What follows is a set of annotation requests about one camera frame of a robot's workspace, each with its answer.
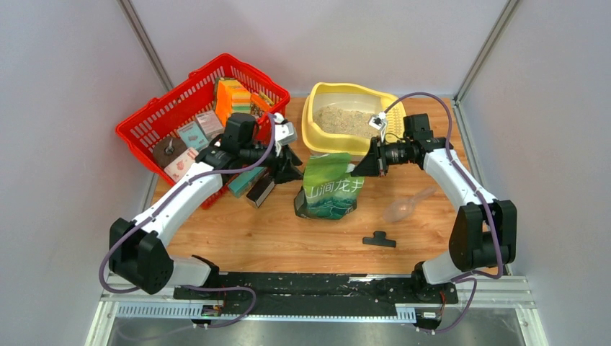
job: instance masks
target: clear plastic scoop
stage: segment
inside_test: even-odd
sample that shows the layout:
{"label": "clear plastic scoop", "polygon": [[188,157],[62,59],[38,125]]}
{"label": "clear plastic scoop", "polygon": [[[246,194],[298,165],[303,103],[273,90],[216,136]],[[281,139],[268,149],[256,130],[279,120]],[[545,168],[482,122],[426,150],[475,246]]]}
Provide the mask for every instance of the clear plastic scoop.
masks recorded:
{"label": "clear plastic scoop", "polygon": [[429,186],[426,189],[415,194],[413,197],[400,198],[392,202],[384,210],[384,221],[397,222],[403,220],[404,218],[407,218],[414,212],[414,209],[416,209],[416,204],[418,204],[418,202],[432,196],[435,191],[437,191],[437,188],[435,186]]}

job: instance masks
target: red basket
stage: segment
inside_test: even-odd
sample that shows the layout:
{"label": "red basket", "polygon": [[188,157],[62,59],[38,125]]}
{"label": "red basket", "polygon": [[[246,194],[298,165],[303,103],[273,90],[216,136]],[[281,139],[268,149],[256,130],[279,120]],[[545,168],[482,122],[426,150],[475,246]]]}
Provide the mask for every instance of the red basket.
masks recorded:
{"label": "red basket", "polygon": [[[275,102],[269,110],[271,113],[284,114],[290,101],[289,93],[271,78],[227,53],[191,72],[186,81],[163,97],[151,99],[146,106],[117,125],[116,132],[146,168],[159,174],[170,185],[174,185],[174,180],[153,160],[153,147],[170,134],[178,137],[178,128],[194,121],[196,114],[212,109],[214,82],[218,77],[233,77],[250,92],[265,93]],[[259,124],[257,139],[266,141],[271,131],[269,118],[262,117]]]}

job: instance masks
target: wood surface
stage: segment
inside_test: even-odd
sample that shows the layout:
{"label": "wood surface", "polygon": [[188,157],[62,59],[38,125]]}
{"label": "wood surface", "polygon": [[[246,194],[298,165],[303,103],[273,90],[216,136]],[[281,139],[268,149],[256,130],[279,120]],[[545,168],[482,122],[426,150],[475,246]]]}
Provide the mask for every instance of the wood surface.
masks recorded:
{"label": "wood surface", "polygon": [[[292,99],[285,115],[299,136],[304,102],[304,98]],[[445,102],[451,109],[450,101]],[[434,134],[446,136],[447,116],[436,101],[416,98],[403,104],[407,115],[428,113]],[[468,168],[454,119],[452,126],[451,143]],[[300,139],[291,147],[304,163],[308,160],[309,150]],[[259,209],[244,197],[236,199],[227,193],[209,210],[198,208],[178,230],[168,251],[187,257],[197,254],[222,271],[410,273],[417,262],[447,250],[456,213],[437,186],[436,193],[418,204],[409,218],[386,223],[382,214],[394,200],[431,185],[437,183],[417,165],[392,166],[387,177],[365,178],[357,210],[338,221],[295,216],[293,198],[301,181],[276,186]],[[153,201],[168,189],[160,179]],[[362,238],[373,236],[374,231],[385,231],[389,239],[397,241],[397,247],[364,245]]]}

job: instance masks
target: green bag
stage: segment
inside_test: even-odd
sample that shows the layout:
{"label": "green bag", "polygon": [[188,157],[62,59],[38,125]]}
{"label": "green bag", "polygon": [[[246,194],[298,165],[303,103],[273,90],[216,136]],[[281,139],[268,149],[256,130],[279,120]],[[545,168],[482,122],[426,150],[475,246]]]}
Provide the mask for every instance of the green bag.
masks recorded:
{"label": "green bag", "polygon": [[346,172],[350,154],[310,156],[303,173],[303,188],[295,197],[295,214],[301,218],[339,220],[357,208],[364,177]]}

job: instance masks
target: white wall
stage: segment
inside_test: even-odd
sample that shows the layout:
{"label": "white wall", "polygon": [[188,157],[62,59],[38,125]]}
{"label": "white wall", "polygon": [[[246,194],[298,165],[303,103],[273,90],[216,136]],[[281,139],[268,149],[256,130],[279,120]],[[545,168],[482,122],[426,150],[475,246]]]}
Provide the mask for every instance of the white wall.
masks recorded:
{"label": "white wall", "polygon": [[609,345],[611,3],[523,1],[464,102],[550,345]]}
{"label": "white wall", "polygon": [[228,52],[291,93],[319,81],[453,94],[505,0],[133,0],[171,80]]}
{"label": "white wall", "polygon": [[115,1],[2,1],[0,47],[0,343],[82,345],[150,178],[114,126],[163,90]]}

